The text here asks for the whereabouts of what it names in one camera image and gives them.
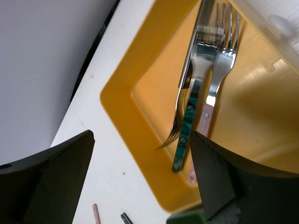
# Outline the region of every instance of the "fork handle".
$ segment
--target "fork handle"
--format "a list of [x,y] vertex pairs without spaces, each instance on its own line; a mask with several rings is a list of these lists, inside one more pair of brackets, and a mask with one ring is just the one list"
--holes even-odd
[[181,170],[183,159],[185,155],[185,150],[187,147],[187,142],[189,140],[189,135],[191,132],[192,122],[196,113],[196,108],[198,104],[198,95],[202,86],[202,81],[195,79],[192,85],[191,93],[188,98],[187,108],[185,111],[183,125],[178,138],[178,145],[176,153],[174,156],[172,171],[178,173]]
[[[199,133],[201,133],[202,135],[204,135],[206,137],[209,132],[213,111],[214,111],[214,107],[205,103],[205,105],[202,109],[198,131],[199,131]],[[193,160],[192,160],[189,175],[188,175],[188,183],[190,185],[194,185],[194,184],[196,184],[196,181],[197,181],[197,179],[196,179],[194,164],[193,164]]]

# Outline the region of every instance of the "metal utensil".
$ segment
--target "metal utensil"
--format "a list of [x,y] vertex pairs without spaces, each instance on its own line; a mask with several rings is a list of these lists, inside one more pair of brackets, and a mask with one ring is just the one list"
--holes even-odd
[[188,98],[183,125],[180,130],[177,150],[172,165],[172,171],[175,173],[181,170],[195,117],[200,89],[206,77],[206,73],[211,69],[213,61],[216,58],[218,43],[220,43],[221,40],[219,37],[221,37],[223,33],[222,29],[218,29],[218,8],[219,7],[217,7],[216,27],[199,25],[197,42],[191,56],[193,67],[193,76],[190,84],[191,93]]
[[190,68],[190,66],[191,66],[190,65],[190,57],[191,57],[192,50],[194,49],[194,45],[196,44],[196,37],[198,34],[198,26],[200,24],[203,26],[208,25],[214,2],[215,2],[215,0],[202,0],[201,1],[197,19],[194,24],[193,33],[192,33],[192,37],[190,40],[188,52],[187,52],[186,59],[184,62],[182,75],[181,75],[179,85],[178,85],[178,95],[177,95],[176,105],[175,105],[175,115],[174,115],[171,131],[170,131],[170,134],[168,135],[166,141],[157,149],[168,146],[179,136],[179,131],[183,124],[183,101],[184,101],[185,94],[186,94],[186,91],[184,91],[183,89],[189,88],[191,78],[192,78],[192,69]]
[[[201,118],[199,122],[198,131],[204,136],[208,135],[211,118],[214,111],[214,106],[217,101],[217,96],[219,93],[219,88],[225,79],[226,75],[232,70],[235,64],[235,58],[237,56],[237,48],[238,48],[238,39],[239,39],[239,24],[240,24],[240,16],[237,12],[236,25],[235,25],[235,42],[232,45],[232,26],[233,26],[233,9],[232,5],[229,4],[229,19],[228,19],[228,39],[226,40],[225,36],[225,4],[223,3],[223,12],[222,12],[222,27],[224,29],[224,35],[222,36],[220,49],[217,53],[215,62],[212,66],[212,78],[209,86],[208,95],[206,98],[206,102],[203,106],[203,110],[201,113]],[[188,176],[189,184],[196,183],[196,175],[194,171],[193,162],[191,164],[191,168]]]

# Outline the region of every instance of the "black object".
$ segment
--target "black object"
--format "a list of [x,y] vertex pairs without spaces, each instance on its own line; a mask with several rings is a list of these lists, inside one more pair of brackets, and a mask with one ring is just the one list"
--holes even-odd
[[198,132],[191,153],[212,224],[299,223],[299,175],[237,155]]
[[209,224],[202,205],[171,214],[166,224]]
[[125,224],[133,224],[132,221],[129,219],[126,213],[121,214],[121,219]]
[[0,166],[0,224],[71,224],[93,145],[93,133],[85,131]]

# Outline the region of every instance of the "yellow tray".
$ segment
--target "yellow tray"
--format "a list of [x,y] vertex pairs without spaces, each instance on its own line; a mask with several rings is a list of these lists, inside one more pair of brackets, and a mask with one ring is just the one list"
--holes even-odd
[[[156,0],[100,95],[167,211],[201,203],[198,188],[187,184],[190,153],[182,172],[175,174],[176,142],[155,150],[171,129],[198,7],[196,0]],[[298,101],[299,76],[241,18],[238,56],[221,89],[211,139],[251,160],[299,173]]]

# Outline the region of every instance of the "green marbled handle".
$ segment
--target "green marbled handle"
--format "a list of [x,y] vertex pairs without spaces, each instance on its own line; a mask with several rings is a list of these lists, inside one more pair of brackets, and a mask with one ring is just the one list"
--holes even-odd
[[188,98],[187,108],[183,119],[183,125],[178,138],[177,150],[172,164],[172,171],[175,173],[178,173],[182,168],[187,143],[191,133],[192,123],[196,113],[198,96],[201,86],[202,80],[195,79],[190,96]]

